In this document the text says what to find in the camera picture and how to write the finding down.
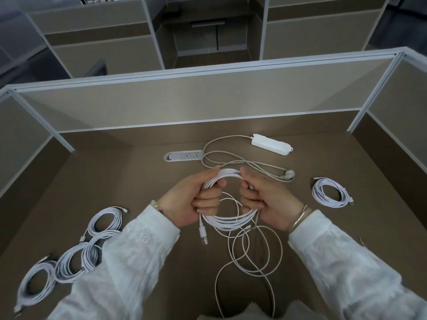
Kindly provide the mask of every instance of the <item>person's right hand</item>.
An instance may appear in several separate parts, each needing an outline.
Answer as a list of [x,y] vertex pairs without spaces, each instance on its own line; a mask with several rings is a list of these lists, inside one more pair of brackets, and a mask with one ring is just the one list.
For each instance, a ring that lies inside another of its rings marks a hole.
[[240,173],[246,180],[241,181],[240,202],[243,213],[251,209],[260,209],[260,218],[269,225],[289,231],[304,209],[301,203],[285,187],[284,183],[275,181],[252,168],[241,167]]

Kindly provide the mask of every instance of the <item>person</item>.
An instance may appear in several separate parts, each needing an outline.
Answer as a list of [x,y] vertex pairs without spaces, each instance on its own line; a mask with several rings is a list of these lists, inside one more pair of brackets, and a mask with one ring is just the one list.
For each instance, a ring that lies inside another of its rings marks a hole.
[[[142,303],[156,285],[165,258],[179,238],[179,228],[195,223],[199,213],[217,213],[226,180],[206,190],[201,186],[219,170],[183,179],[157,201],[157,209],[149,205],[119,235],[105,242],[102,262],[76,280],[71,294],[59,302],[48,320],[139,320]],[[340,319],[427,319],[427,302],[404,288],[395,270],[319,210],[307,208],[282,183],[252,169],[240,171],[246,180],[240,188],[244,211],[260,209],[264,222],[290,231],[289,245]],[[233,319],[269,317],[250,305]],[[292,303],[283,319],[325,317],[302,303]]]

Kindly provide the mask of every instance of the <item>white sleeve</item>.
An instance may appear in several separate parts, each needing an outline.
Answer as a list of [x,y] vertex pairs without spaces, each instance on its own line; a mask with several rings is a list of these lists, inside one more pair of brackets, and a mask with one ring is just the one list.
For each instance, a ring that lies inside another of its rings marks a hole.
[[290,235],[323,299],[340,319],[427,319],[427,302],[401,276],[319,210]]
[[179,229],[148,206],[106,241],[102,263],[76,280],[48,320],[139,320]]

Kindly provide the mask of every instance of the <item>shirt cuff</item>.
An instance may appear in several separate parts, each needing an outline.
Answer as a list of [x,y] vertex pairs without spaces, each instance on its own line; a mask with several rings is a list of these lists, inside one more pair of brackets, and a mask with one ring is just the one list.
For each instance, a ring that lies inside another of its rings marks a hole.
[[138,219],[167,247],[172,248],[179,238],[179,229],[151,205],[142,211]]
[[294,251],[303,251],[327,232],[331,226],[332,222],[320,210],[315,210],[291,232],[289,245]]

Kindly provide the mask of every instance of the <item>loose white cable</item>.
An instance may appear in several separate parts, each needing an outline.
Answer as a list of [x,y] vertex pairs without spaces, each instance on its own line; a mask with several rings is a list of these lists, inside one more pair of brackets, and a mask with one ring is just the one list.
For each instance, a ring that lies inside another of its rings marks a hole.
[[[218,164],[219,164],[219,165],[220,165],[220,167],[224,167],[224,166],[226,166],[226,165],[228,165],[228,164],[241,164],[241,163],[246,163],[246,164],[248,164],[250,167],[252,167],[252,168],[256,169],[257,171],[259,171],[259,172],[261,172],[261,173],[263,173],[263,174],[267,175],[268,177],[271,177],[271,178],[273,178],[273,179],[275,179],[275,180],[278,180],[278,181],[280,181],[280,182],[291,182],[291,181],[293,180],[293,177],[295,176],[295,172],[294,172],[293,170],[291,170],[291,169],[285,169],[285,168],[282,168],[282,167],[278,167],[278,166],[274,166],[274,165],[270,165],[270,164],[265,164],[265,163],[262,163],[262,162],[254,162],[254,161],[251,161],[251,160],[245,160],[243,157],[238,156],[238,155],[233,154],[233,153],[230,153],[230,152],[228,152],[228,151],[223,151],[223,150],[212,150],[212,151],[206,152],[206,147],[207,147],[207,146],[209,146],[209,145],[210,145],[211,143],[213,143],[214,141],[216,141],[216,140],[220,140],[220,139],[225,139],[225,138],[230,138],[230,137],[243,137],[243,138],[248,138],[248,139],[252,139],[252,138],[253,138],[253,137],[244,136],[244,135],[231,135],[231,136],[224,136],[224,137],[220,137],[220,138],[216,138],[216,139],[214,139],[214,140],[211,140],[210,142],[208,142],[208,143],[203,147],[203,150],[202,150],[201,163],[202,163],[202,165],[203,165],[203,166],[205,166],[205,167],[207,167],[207,168],[214,168],[214,167],[215,167],[215,166],[209,166],[209,165],[207,165],[203,160],[207,160],[207,161],[209,161],[209,162],[211,162],[211,163],[213,163],[213,164],[215,164],[215,165],[218,165]],[[230,161],[230,162],[217,162],[217,161],[214,161],[214,160],[211,160],[210,158],[208,158],[208,155],[210,155],[210,154],[212,154],[212,153],[223,153],[223,154],[228,154],[228,155],[231,155],[231,156],[237,157],[238,159],[237,159],[237,160],[232,160],[232,161]],[[276,168],[276,169],[280,169],[281,171],[284,171],[284,175],[275,175],[275,174],[272,174],[272,173],[270,173],[270,172],[266,171],[266,170],[265,170],[264,168],[262,168],[260,165],[268,166],[268,167],[273,167],[273,168]]]
[[90,272],[95,269],[97,265],[97,261],[93,260],[93,250],[95,249],[95,244],[101,239],[109,239],[117,234],[120,231],[118,230],[105,230],[96,234],[92,239],[88,242],[88,244],[83,248],[82,251],[82,268]]
[[[73,273],[70,269],[70,262],[75,253],[83,250],[88,245],[87,242],[81,242],[78,245],[70,248],[58,259],[55,266],[55,280],[59,283],[74,283],[80,276],[86,273],[83,267],[77,272]],[[94,246],[89,252],[89,258],[93,264],[96,264],[101,247]]]
[[[237,177],[237,178],[241,178],[243,179],[243,177],[241,177],[240,172],[233,169],[233,168],[224,168],[221,169],[220,172],[218,173],[218,175],[212,179],[210,179],[209,181],[207,181],[204,185],[203,185],[203,189],[206,188],[211,188],[219,179],[223,178],[223,177]],[[217,283],[218,283],[218,278],[222,272],[222,270],[231,264],[235,264],[238,269],[240,269],[241,271],[243,271],[245,274],[248,274],[250,276],[254,276],[254,277],[263,277],[266,281],[267,284],[270,288],[271,294],[272,294],[272,317],[274,317],[274,313],[275,313],[275,297],[274,297],[274,291],[273,288],[271,286],[270,281],[268,280],[267,276],[272,274],[278,267],[279,264],[282,260],[283,257],[283,247],[282,247],[282,243],[280,241],[279,236],[277,235],[277,233],[267,227],[267,226],[258,226],[257,225],[257,221],[258,221],[258,210],[251,210],[249,211],[247,214],[241,215],[240,214],[240,207],[242,206],[242,204],[237,201],[235,198],[233,198],[233,196],[229,193],[226,192],[222,192],[226,195],[229,196],[229,198],[223,198],[220,201],[223,200],[233,200],[236,204],[237,207],[237,215],[235,217],[217,217],[217,216],[204,216],[199,214],[199,224],[200,224],[200,237],[202,238],[202,242],[204,242],[205,244],[207,244],[207,237],[206,237],[206,229],[203,226],[203,222],[202,219],[205,220],[208,224],[210,224],[211,226],[214,227],[214,229],[221,234],[224,237],[227,237],[227,246],[228,246],[228,253],[230,254],[230,257],[232,259],[231,262],[228,262],[227,264],[225,264],[220,271],[218,272],[218,274],[216,275],[216,279],[215,279],[215,298],[216,298],[216,304],[218,305],[218,309],[220,310],[221,316],[224,317],[224,314],[222,312],[221,309],[221,305],[220,305],[220,301],[219,301],[219,297],[218,297],[218,291],[217,291]],[[248,225],[248,223],[252,222],[254,224],[254,226],[252,227],[250,224]],[[270,247],[268,245],[267,239],[263,233],[263,231],[261,230],[261,228],[266,228],[270,231],[272,231],[275,236],[277,237],[277,239],[279,240],[280,243],[280,258],[279,261],[277,263],[277,265],[269,272],[265,272],[265,269],[267,268],[269,262],[270,262]],[[253,229],[257,229],[260,233],[261,236],[264,240],[264,242],[266,243],[266,247],[267,247],[267,261],[264,264],[264,266],[262,267],[258,267],[253,261],[252,259],[248,256],[248,251],[249,251],[249,247],[250,247],[250,240],[249,240],[249,236],[248,236],[248,232],[253,230]],[[239,232],[235,235],[232,236],[232,231],[233,230],[238,230]],[[221,233],[221,231],[228,231],[228,235],[225,235],[223,233]],[[237,241],[237,238],[241,237],[242,238],[242,248],[243,248],[243,254],[242,256],[236,257],[235,252],[234,252],[234,247]],[[248,245],[247,247],[245,247],[245,237],[248,241]],[[239,260],[241,260],[243,257],[248,258],[249,262],[253,265],[253,267],[255,268],[254,270],[250,270],[250,269],[246,269],[244,268],[242,265],[239,264]]]
[[85,231],[85,234],[80,238],[80,242],[84,242],[86,239],[86,233],[89,235],[96,236],[100,232],[95,230],[95,224],[101,218],[103,215],[112,214],[114,215],[113,221],[111,224],[105,229],[105,230],[119,230],[120,226],[122,225],[122,211],[127,213],[128,210],[125,208],[122,208],[120,206],[110,206],[109,208],[105,208],[104,210],[99,211],[96,215],[93,216],[93,218],[89,221],[88,228]]
[[[36,263],[33,267],[31,267],[28,273],[24,276],[24,279],[19,285],[18,293],[16,295],[16,306],[14,308],[15,313],[21,312],[24,307],[33,306],[36,303],[39,303],[46,296],[48,296],[52,292],[53,288],[55,287],[56,261],[46,261],[47,258],[48,256],[41,259],[38,263]],[[46,284],[43,290],[41,290],[41,292],[34,295],[30,295],[28,294],[28,291],[27,291],[28,283],[30,279],[32,279],[32,277],[41,270],[47,273]]]
[[[317,180],[317,182],[314,183],[311,189],[311,193],[317,202],[330,208],[342,208],[347,204],[353,205],[353,198],[347,193],[345,188],[343,188],[337,182],[327,177],[315,177],[314,179]],[[323,191],[323,186],[325,185],[336,188],[339,192],[339,195],[341,196],[341,200],[337,201],[328,197]]]

